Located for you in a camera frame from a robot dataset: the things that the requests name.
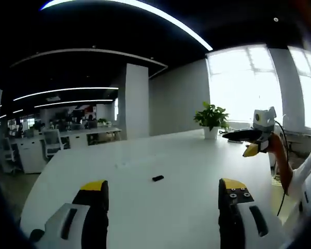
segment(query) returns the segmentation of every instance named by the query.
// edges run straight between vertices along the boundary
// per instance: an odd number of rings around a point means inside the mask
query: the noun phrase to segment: white cabinet
[[[76,134],[69,136],[70,148],[84,148],[88,146],[88,139],[86,134]]]
[[[25,173],[40,173],[46,166],[43,148],[39,139],[17,141],[20,159]]]

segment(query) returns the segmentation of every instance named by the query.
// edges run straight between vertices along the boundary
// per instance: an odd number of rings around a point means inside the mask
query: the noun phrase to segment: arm
[[[284,189],[285,193],[287,193],[293,176],[293,170],[290,164],[287,162],[288,155],[286,155],[284,145],[278,135],[272,134],[267,150],[268,152],[273,153],[276,158],[279,167],[282,188]]]

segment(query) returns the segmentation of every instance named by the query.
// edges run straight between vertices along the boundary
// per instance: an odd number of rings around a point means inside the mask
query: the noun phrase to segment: white pot
[[[218,137],[218,127],[213,127],[211,131],[209,131],[209,127],[204,127],[204,135],[205,139],[216,140]]]

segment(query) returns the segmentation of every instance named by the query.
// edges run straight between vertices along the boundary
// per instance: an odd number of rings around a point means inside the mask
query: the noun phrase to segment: ceiling
[[[133,6],[108,1],[75,1],[39,11],[46,2],[0,3],[0,87],[4,90],[1,115],[17,109],[32,112],[33,106],[46,103],[47,95],[12,101],[30,93],[71,87],[108,87],[126,63],[147,66],[151,76],[165,66],[171,70],[202,59],[208,52],[177,26]],[[186,24],[214,50],[255,43],[275,47],[301,45],[292,14],[278,1],[143,2]],[[85,50],[65,52],[64,49]],[[152,58],[163,65],[92,49]],[[61,52],[46,54],[54,50]],[[117,91],[81,90],[59,95],[60,102],[114,99]]]

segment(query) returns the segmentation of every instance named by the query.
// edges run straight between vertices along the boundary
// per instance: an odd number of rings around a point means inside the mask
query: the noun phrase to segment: black cable
[[[280,123],[278,121],[275,121],[275,122],[280,126],[280,128],[281,128],[281,130],[282,130],[282,132],[284,134],[284,137],[285,137],[286,149],[287,149],[287,166],[289,167],[289,147],[288,147],[288,142],[287,142],[287,136],[285,134],[285,131],[284,131],[282,125],[280,125]],[[281,204],[280,204],[280,207],[279,207],[279,211],[278,211],[276,216],[279,216],[279,213],[281,211],[282,205],[283,205],[284,200],[285,200],[285,196],[286,196],[286,190],[284,189],[284,196],[282,197],[282,201],[281,201]]]

